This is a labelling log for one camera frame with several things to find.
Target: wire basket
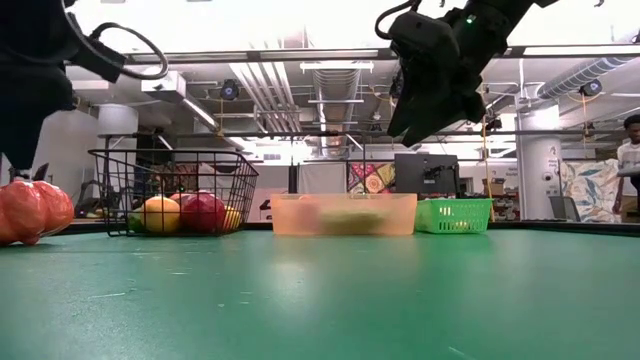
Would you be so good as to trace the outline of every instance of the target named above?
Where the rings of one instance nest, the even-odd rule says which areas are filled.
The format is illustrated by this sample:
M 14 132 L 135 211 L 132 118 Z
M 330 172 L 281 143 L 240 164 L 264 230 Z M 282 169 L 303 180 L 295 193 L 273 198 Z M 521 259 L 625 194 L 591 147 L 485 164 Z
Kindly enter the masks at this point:
M 416 230 L 433 234 L 487 231 L 491 199 L 430 199 L 418 202 Z
M 97 212 L 110 236 L 223 235 L 247 221 L 258 172 L 239 153 L 167 149 L 89 153 L 96 159 Z

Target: colorful poster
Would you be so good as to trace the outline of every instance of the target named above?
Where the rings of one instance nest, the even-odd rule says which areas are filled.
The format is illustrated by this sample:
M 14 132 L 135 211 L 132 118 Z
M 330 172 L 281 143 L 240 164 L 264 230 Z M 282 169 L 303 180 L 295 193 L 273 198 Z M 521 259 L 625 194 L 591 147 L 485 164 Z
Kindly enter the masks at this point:
M 393 192 L 396 171 L 393 163 L 349 163 L 347 191 L 351 194 Z

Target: ceiling duct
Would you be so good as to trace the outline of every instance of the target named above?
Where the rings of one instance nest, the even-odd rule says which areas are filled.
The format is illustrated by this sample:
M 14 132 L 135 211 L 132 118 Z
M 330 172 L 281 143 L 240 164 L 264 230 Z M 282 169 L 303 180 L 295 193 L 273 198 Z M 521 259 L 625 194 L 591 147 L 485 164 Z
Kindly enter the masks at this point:
M 635 57 L 609 57 L 589 60 L 565 71 L 555 79 L 542 85 L 536 96 L 541 100 L 551 100 L 578 90 L 602 75 L 622 67 Z
M 313 85 L 316 92 L 318 116 L 321 129 L 347 131 L 355 107 L 361 71 L 359 69 L 313 70 Z M 346 151 L 344 136 L 321 137 L 321 154 L 325 157 L 340 157 Z
M 187 81 L 177 71 L 169 71 L 167 76 L 159 80 L 142 80 L 140 88 L 143 93 L 154 99 L 185 107 L 210 132 L 216 133 L 220 130 L 220 124 L 216 119 L 187 92 Z M 225 141 L 241 151 L 247 150 L 252 145 L 237 138 L 225 138 Z
M 269 45 L 267 47 L 264 46 L 265 44 L 254 43 L 251 43 L 251 46 L 254 49 L 280 49 L 275 40 L 267 43 Z M 269 131 L 302 131 L 298 108 L 293 101 L 283 63 L 265 62 L 229 64 L 229 66 L 255 103 L 258 117 L 267 122 Z

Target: green tabletop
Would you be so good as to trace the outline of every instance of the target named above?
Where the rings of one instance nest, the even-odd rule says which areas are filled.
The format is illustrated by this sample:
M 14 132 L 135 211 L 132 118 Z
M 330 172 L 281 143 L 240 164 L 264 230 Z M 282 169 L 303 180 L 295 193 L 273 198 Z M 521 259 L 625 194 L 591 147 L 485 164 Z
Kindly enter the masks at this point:
M 640 359 L 636 238 L 89 234 L 0 274 L 0 359 Z

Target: clear plastic container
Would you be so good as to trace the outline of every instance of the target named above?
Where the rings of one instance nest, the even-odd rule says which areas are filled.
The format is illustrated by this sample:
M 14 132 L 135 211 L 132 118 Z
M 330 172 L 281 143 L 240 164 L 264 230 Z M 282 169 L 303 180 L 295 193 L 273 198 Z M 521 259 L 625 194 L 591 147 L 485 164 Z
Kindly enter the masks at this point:
M 276 235 L 413 234 L 418 199 L 415 194 L 274 194 Z

